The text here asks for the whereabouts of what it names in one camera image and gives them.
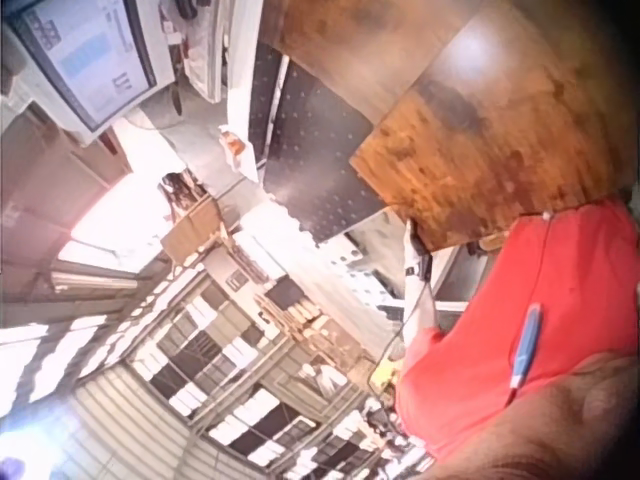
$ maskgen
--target white panel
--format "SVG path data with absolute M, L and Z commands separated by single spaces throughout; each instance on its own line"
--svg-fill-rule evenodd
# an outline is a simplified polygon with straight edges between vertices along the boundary
M 115 366 L 62 405 L 45 401 L 33 419 L 59 449 L 69 478 L 111 480 L 257 480 L 266 478 L 199 440 L 184 456 L 189 431 L 135 372 Z

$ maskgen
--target computer monitor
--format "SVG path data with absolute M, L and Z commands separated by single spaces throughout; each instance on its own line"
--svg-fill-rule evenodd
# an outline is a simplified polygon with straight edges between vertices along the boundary
M 18 89 L 81 144 L 174 81 L 158 0 L 3 6 L 3 62 Z

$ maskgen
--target workshop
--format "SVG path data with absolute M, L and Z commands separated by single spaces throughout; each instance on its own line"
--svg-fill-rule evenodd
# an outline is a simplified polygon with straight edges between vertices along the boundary
M 0 480 L 640 478 L 600 3 L 2 0 Z

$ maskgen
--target monitor screen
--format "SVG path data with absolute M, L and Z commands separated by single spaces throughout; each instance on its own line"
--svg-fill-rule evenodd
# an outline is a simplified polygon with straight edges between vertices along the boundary
M 90 131 L 156 85 L 135 1 L 44 0 L 9 24 Z

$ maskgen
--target red shirt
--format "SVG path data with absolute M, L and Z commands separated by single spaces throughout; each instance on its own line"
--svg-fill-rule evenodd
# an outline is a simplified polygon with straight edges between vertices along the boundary
M 443 336 L 420 332 L 396 387 L 407 431 L 442 459 L 505 406 L 515 350 L 532 303 L 542 305 L 533 365 L 518 396 L 605 351 L 638 352 L 638 234 L 607 201 L 515 224 L 496 264 Z

